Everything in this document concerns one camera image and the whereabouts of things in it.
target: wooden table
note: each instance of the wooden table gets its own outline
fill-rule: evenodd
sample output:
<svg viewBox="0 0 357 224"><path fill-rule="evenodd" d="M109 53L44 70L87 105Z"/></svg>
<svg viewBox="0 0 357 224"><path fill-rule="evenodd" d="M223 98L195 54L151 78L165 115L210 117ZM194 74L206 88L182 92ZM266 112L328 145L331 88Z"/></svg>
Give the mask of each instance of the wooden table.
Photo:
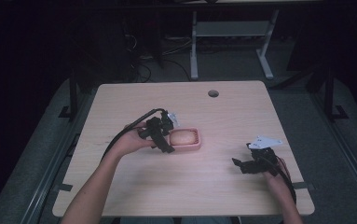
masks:
<svg viewBox="0 0 357 224"><path fill-rule="evenodd" d="M219 96L210 97L209 91ZM258 135L281 139L274 147L293 182L302 182L292 150L259 81L102 85L53 207L62 216L123 127L154 108L174 112L181 128L199 129L197 151L162 153L143 148L125 156L112 182L103 216L253 216L279 214L262 175L243 175L231 158L252 159L245 146ZM297 189L297 207L311 214L307 189Z"/></svg>

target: table leg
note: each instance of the table leg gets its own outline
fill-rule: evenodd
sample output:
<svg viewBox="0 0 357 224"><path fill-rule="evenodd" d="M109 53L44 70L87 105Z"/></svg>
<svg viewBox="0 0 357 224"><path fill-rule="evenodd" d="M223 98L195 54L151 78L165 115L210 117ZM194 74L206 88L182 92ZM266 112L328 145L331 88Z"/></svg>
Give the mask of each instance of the table leg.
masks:
<svg viewBox="0 0 357 224"><path fill-rule="evenodd" d="M59 118L69 118L69 121L73 121L76 117L77 108L77 95L76 95L76 74L75 71L72 71L70 76L70 106L65 106L62 108L62 112L59 115Z"/></svg>
<svg viewBox="0 0 357 224"><path fill-rule="evenodd" d="M193 22L192 22L192 50L190 51L190 78L192 80L197 80L199 78L198 70L198 57L196 55L196 25L197 25L197 12L193 12Z"/></svg>
<svg viewBox="0 0 357 224"><path fill-rule="evenodd" d="M265 35L265 43L261 49L257 49L257 57L259 62L262 65L263 72L265 73L266 78L273 79L274 76L271 72L270 66L268 65L268 60L266 59L266 51L268 50L268 43L270 42L271 35L273 34L274 26L277 21L279 10L274 10L273 15L271 16L270 22L268 23L268 30Z"/></svg>

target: cable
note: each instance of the cable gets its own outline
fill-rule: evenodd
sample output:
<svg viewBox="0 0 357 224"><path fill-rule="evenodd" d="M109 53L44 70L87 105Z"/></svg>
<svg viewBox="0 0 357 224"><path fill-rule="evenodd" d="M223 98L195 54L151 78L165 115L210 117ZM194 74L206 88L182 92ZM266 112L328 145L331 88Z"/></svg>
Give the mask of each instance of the cable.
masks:
<svg viewBox="0 0 357 224"><path fill-rule="evenodd" d="M141 121L143 121L144 119L150 117L151 115L155 114L156 112L161 111L161 112L165 112L164 109L162 108L158 108L158 109L153 109L151 111L149 111L148 113L144 114L142 117L138 118L137 120L135 120L133 123L131 123L130 125L126 126L122 131L120 131L120 133L118 133L114 139L112 139L112 141L109 143L108 147L106 148L103 156L102 156L102 160L104 158L104 156L106 155L106 153L108 153L108 151L111 149L111 147L117 142L117 140L125 133L128 133L129 131L133 130L133 128L139 124Z"/></svg>
<svg viewBox="0 0 357 224"><path fill-rule="evenodd" d="M267 162L272 167L272 169L274 171L276 171L278 174L280 174L282 176L282 179L285 182L286 187L288 187L289 191L291 192L292 199L294 200L294 203L296 203L296 192L295 192L294 186L292 185L292 181L291 181L290 177L288 178L286 176L286 174L278 166L274 165L271 161L267 160L266 158L259 157L259 159Z"/></svg>
<svg viewBox="0 0 357 224"><path fill-rule="evenodd" d="M143 77L143 76L141 75L140 71L138 71L138 77L140 77L141 82L142 82L142 83L145 83L145 82L149 81L149 79L150 79L151 76L152 76L152 71L151 71L151 69L150 69L148 66L146 66L146 65L144 65L144 64L141 64L141 63L139 63L138 65L139 65L139 66L142 66L142 67L144 67L146 70L148 70L148 77L145 79L145 81L143 81L143 80L141 79L141 77Z"/></svg>
<svg viewBox="0 0 357 224"><path fill-rule="evenodd" d="M186 72L185 68L178 62L172 61L172 60L167 60L167 59L163 59L163 61L165 62L169 62L169 63L175 63L176 65L180 66L182 68L182 70L184 70L186 77L189 81L192 81L192 79L190 78L190 75Z"/></svg>
<svg viewBox="0 0 357 224"><path fill-rule="evenodd" d="M167 41L171 41L174 43L182 43L185 42L187 39L190 39L190 37L167 37L165 36L163 39Z"/></svg>
<svg viewBox="0 0 357 224"><path fill-rule="evenodd" d="M283 169L286 171L286 174L288 175L289 180L291 180L291 175L289 174L288 168L286 168L285 162L282 161L282 159L278 156L276 156L277 159L281 162Z"/></svg>
<svg viewBox="0 0 357 224"><path fill-rule="evenodd" d="M92 55L90 55L87 51L85 51L71 36L69 36L70 41L78 48L80 51L82 51L91 61L96 63L102 70L106 72L106 74L112 74L112 76L117 76L117 73L112 72L110 69L105 67L102 63L100 63L97 59L95 59ZM98 75L98 78L100 78L103 82L108 82L108 77L105 77L101 74Z"/></svg>
<svg viewBox="0 0 357 224"><path fill-rule="evenodd" d="M131 68L133 70L135 70L134 65L131 64L130 66L131 66ZM137 72L135 74L136 74L136 76L135 76L135 80L133 80L133 82L137 83L138 82L138 77L140 76L140 72L138 71L138 69L137 69Z"/></svg>
<svg viewBox="0 0 357 224"><path fill-rule="evenodd" d="M161 53L161 55L170 55L170 54L173 54L173 53L176 53L176 52L179 52L183 49L187 49L190 47L190 43L192 42L192 39L188 37L188 41L186 43L184 43L183 45L181 46L178 46L176 48L173 48L173 49L169 49L169 50L166 50L164 52ZM149 60L149 59L153 59L152 56L141 56L140 57L141 59L143 60Z"/></svg>
<svg viewBox="0 0 357 224"><path fill-rule="evenodd" d="M134 45L132 46L132 49L135 49L135 47L137 47L137 38L135 38L134 35L125 35L125 36L134 39Z"/></svg>

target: gray floor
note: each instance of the gray floor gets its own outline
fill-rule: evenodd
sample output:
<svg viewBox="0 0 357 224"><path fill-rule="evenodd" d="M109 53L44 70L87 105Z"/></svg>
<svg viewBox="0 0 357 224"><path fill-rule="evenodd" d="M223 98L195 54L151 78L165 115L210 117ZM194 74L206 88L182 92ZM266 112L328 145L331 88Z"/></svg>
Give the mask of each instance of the gray floor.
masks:
<svg viewBox="0 0 357 224"><path fill-rule="evenodd" d="M213 54L199 54L199 81L216 80L262 80L273 86L295 72L285 71L294 42L272 42L268 50L268 61L275 78L265 79L256 58L254 43L229 47ZM174 60L188 72L188 52L166 55L164 59ZM185 71L175 63L164 62L164 68L157 63L144 62L152 71L149 82L187 81ZM143 76L148 71L143 67ZM304 217L306 223L357 223L357 182L344 157L341 145L333 135L334 129L344 136L346 143L357 158L357 105L350 91L336 81L335 104L342 105L350 119L338 120L331 125L318 105L322 93L316 95L305 91L304 78L283 91L269 91L272 102L281 120L282 127L295 154L305 180L314 186L310 195L315 204L314 214ZM61 184L70 157L61 159L62 166L50 191L41 190L43 177L50 163L56 159L57 148L66 148L80 133L89 112L94 93L79 94L80 113L73 122L59 119L63 106L69 105L68 81L62 83L56 92L44 117L40 120L32 139L24 150L15 171L0 195L0 223L59 223L51 214L57 192L54 186ZM45 206L28 209L34 195L46 197ZM112 218L103 218L110 223ZM281 217L242 217L242 223L278 223Z"/></svg>

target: pink container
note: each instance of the pink container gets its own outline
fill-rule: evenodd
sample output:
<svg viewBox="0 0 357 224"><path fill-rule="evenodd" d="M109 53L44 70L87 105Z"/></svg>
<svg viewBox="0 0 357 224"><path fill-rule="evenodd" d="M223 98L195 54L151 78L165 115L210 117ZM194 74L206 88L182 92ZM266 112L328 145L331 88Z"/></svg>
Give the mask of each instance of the pink container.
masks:
<svg viewBox="0 0 357 224"><path fill-rule="evenodd" d="M180 146L174 146L172 145L172 143L170 142L170 135L174 132L178 132L178 131L190 131L193 132L195 134L195 143L190 144L190 145L180 145ZM170 131L170 134L167 135L167 143L172 146L176 151L192 151L192 150L198 150L201 148L201 140L200 140L200 135L199 135L199 130L196 128L183 128L183 129L173 129Z"/></svg>

